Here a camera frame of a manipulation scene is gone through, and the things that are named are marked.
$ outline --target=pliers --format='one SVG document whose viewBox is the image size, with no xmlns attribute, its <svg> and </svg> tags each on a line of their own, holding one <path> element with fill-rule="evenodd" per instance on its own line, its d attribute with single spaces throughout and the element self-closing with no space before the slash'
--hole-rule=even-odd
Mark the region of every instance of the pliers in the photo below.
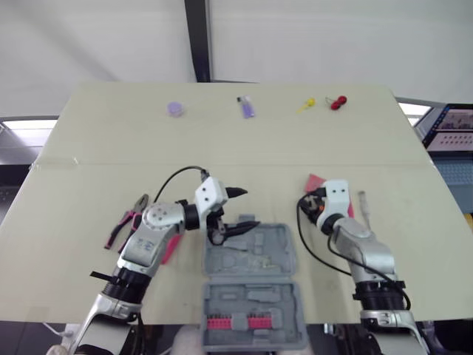
<svg viewBox="0 0 473 355">
<path fill-rule="evenodd" d="M 136 228 L 139 226 L 139 224 L 141 222 L 141 218 L 139 218 L 139 222 L 138 221 L 135 222 L 135 220 L 136 220 L 135 216 L 140 215 L 140 217 L 141 217 L 141 212 L 143 212 L 143 210 L 148 205 L 148 200 L 149 200 L 149 196 L 147 194 L 144 194 L 143 196 L 140 197 L 140 199 L 138 201 L 136 201 L 135 206 L 133 207 L 133 209 L 131 209 L 130 211 L 125 212 L 125 215 L 122 217 L 121 221 L 116 225 L 115 228 L 113 228 L 112 233 L 110 233 L 110 237 L 106 241 L 106 244 L 104 246 L 105 249 L 110 249 L 112 247 L 112 244 L 115 241 L 115 238 L 117 237 L 118 232 L 130 220 L 133 220 L 133 226 L 132 226 L 132 230 L 129 233 L 129 236 L 131 234 L 133 234 L 133 232 L 136 230 Z"/>
</svg>

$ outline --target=yellow clip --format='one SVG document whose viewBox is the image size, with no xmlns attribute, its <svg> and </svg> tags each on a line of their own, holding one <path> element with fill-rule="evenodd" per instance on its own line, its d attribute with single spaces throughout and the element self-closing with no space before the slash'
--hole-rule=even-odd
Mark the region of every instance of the yellow clip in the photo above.
<svg viewBox="0 0 473 355">
<path fill-rule="evenodd" d="M 316 104 L 316 99 L 315 98 L 309 98 L 307 101 L 305 101 L 305 105 L 297 110 L 297 113 L 301 113 L 305 109 L 307 109 L 309 107 L 312 107 L 315 104 Z"/>
</svg>

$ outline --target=purple lighter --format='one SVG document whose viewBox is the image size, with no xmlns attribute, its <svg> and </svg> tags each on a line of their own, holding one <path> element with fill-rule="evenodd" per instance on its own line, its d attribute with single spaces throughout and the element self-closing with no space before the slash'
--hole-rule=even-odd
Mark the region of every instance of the purple lighter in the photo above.
<svg viewBox="0 0 473 355">
<path fill-rule="evenodd" d="M 241 105 L 243 116 L 245 118 L 250 118 L 250 117 L 255 116 L 254 109 L 253 109 L 253 106 L 251 105 L 250 97 L 248 95 L 239 96 L 238 98 L 236 98 L 236 100 Z"/>
</svg>

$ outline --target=white wall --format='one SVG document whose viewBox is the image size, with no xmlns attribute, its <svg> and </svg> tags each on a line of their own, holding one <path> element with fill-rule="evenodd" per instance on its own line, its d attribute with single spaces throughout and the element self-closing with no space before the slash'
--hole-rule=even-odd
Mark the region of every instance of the white wall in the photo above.
<svg viewBox="0 0 473 355">
<path fill-rule="evenodd" d="M 212 0 L 214 78 L 473 102 L 471 0 Z"/>
<path fill-rule="evenodd" d="M 90 80 L 195 81 L 183 1 L 0 0 L 0 116 L 58 114 Z"/>
</svg>

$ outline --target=black pole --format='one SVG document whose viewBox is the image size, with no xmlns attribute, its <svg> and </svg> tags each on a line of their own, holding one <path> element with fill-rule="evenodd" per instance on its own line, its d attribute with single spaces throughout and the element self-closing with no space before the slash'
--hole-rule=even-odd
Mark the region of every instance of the black pole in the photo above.
<svg viewBox="0 0 473 355">
<path fill-rule="evenodd" d="M 210 83 L 206 0 L 184 0 L 184 3 L 195 76 L 198 83 Z"/>
</svg>

